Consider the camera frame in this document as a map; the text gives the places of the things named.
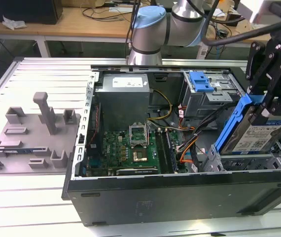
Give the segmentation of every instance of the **hard drive label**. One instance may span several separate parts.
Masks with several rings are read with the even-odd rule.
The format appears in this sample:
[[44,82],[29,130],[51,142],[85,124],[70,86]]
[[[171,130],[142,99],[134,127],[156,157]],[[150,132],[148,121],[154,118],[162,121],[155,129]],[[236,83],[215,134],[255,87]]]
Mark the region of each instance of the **hard drive label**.
[[242,138],[234,147],[233,152],[258,152],[268,143],[273,137],[273,132],[281,127],[281,120],[267,121],[265,125],[252,126],[246,130]]

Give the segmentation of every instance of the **cpu socket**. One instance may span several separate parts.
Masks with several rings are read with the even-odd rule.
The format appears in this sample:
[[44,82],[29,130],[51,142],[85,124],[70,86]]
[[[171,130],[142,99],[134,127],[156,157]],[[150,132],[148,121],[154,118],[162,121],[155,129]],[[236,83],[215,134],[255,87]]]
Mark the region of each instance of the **cpu socket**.
[[146,148],[133,148],[133,162],[147,162],[147,149]]

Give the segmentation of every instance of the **desk leg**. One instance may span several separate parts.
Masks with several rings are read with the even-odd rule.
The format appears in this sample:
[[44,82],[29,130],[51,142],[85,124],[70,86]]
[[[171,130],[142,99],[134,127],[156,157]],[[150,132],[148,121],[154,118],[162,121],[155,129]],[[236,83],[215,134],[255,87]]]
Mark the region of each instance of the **desk leg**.
[[47,41],[45,41],[44,39],[37,39],[36,42],[40,50],[41,57],[42,58],[51,57],[50,50],[48,49]]
[[203,44],[202,42],[199,44],[200,48],[199,48],[199,52],[198,52],[198,56],[196,57],[196,59],[205,59],[206,54],[208,53],[209,47],[205,44]]

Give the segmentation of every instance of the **red wire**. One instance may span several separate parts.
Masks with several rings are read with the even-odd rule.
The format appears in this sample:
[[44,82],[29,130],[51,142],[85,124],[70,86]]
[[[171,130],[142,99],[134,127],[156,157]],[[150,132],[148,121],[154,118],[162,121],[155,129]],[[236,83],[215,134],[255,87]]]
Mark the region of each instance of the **red wire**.
[[98,131],[98,113],[99,113],[99,106],[97,105],[97,112],[96,112],[96,131],[95,131],[95,133],[93,134],[93,136],[92,136],[90,142],[88,143],[87,148],[90,147],[90,144],[92,143],[92,141],[93,141],[93,139],[95,138],[95,136],[96,136],[96,134],[97,134],[97,131]]

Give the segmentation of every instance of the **power supply label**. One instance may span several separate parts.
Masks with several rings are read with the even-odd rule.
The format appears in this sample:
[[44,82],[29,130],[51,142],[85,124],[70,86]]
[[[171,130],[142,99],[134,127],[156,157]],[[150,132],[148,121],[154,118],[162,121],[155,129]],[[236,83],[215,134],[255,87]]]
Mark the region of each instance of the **power supply label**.
[[143,87],[142,78],[113,78],[113,88],[118,87]]
[[267,121],[265,125],[260,126],[250,125],[232,151],[246,155],[249,152],[253,153],[262,150],[272,138],[272,133],[280,127],[281,120]]

